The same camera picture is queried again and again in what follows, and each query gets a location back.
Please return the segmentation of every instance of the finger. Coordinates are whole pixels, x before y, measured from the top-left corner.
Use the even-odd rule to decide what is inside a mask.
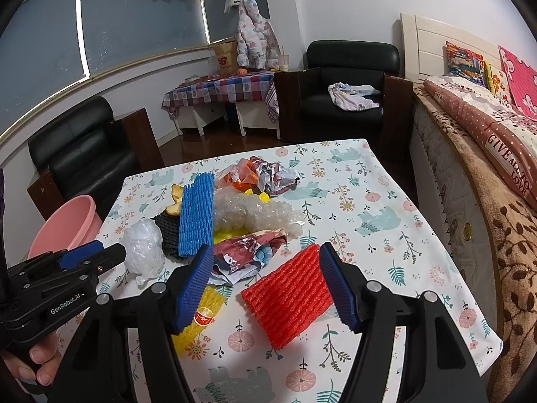
[[[21,361],[18,357],[13,356],[7,351],[2,351],[2,358],[7,365],[7,369],[15,379],[35,380],[36,374],[32,369]]]
[[[52,332],[30,349],[30,357],[36,364],[50,361],[58,351],[58,336]]]
[[[61,362],[62,355],[57,351],[53,358],[45,363],[37,372],[38,382],[43,386],[52,385]]]

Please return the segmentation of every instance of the colorful pillow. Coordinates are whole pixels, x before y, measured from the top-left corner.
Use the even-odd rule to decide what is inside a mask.
[[[499,47],[509,89],[518,110],[537,121],[537,72],[512,52]]]
[[[447,66],[449,72],[455,76],[485,86],[483,74],[485,72],[483,56],[466,48],[457,47],[446,41]]]
[[[513,98],[511,96],[511,91],[509,91],[509,84],[507,82],[507,76],[505,75],[505,72],[497,69],[490,63],[485,62],[485,74],[487,75],[487,80],[490,76],[490,85],[487,86],[489,91],[492,92],[500,100],[504,100],[510,104],[514,104]]]

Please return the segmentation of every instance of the table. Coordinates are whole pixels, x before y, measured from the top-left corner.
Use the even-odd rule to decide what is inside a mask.
[[[263,71],[178,87],[164,96],[162,106],[170,114],[179,135],[181,128],[197,128],[203,136],[203,126],[221,116],[227,119],[222,104],[215,107],[210,103],[235,103],[241,135],[246,135],[245,127],[268,128],[276,129],[279,139],[278,121],[270,118],[265,104],[273,78],[274,72]]]
[[[426,289],[437,292],[468,344],[479,372],[483,374],[493,364],[501,352],[501,339],[487,325],[440,240],[388,176],[365,140],[231,154],[128,177],[97,239],[109,246],[134,222],[160,213],[173,202],[173,183],[191,183],[202,172],[217,173],[254,154],[300,172],[302,180],[297,189],[278,198],[300,208],[304,231],[298,240],[282,247],[259,276],[234,287],[219,288],[227,304],[180,358],[198,401],[311,403],[339,399],[360,335],[354,335],[340,322],[335,308],[331,306],[288,346],[275,350],[240,297],[241,290],[301,248],[327,240],[344,261],[359,265],[368,279],[382,282],[395,293],[415,296]],[[383,226],[394,225],[397,227],[382,230]],[[177,265],[166,259],[158,280],[166,280]],[[123,298],[137,295],[141,289],[122,264],[101,276],[98,291]],[[62,350],[80,319],[77,317],[59,330]],[[405,329],[397,328],[385,402],[397,398],[404,336]],[[131,365],[138,400],[146,403],[149,398],[136,337],[136,331],[130,331]],[[235,397],[222,397],[231,388]]]

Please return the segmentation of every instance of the fingernail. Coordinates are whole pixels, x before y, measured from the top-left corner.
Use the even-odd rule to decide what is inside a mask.
[[[34,374],[34,372],[30,370],[29,368],[25,368],[23,366],[19,367],[19,377],[22,380],[35,380],[36,379],[36,375]]]
[[[38,377],[39,383],[43,386],[47,386],[50,383],[50,375],[47,373],[41,373]]]
[[[39,349],[30,350],[30,357],[36,364],[42,364],[45,361],[45,354]]]

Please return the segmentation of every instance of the bed headboard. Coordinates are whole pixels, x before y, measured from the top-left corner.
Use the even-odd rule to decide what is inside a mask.
[[[498,45],[458,27],[419,15],[401,14],[405,77],[422,82],[429,76],[448,72],[446,41],[483,55],[492,66],[501,69]]]

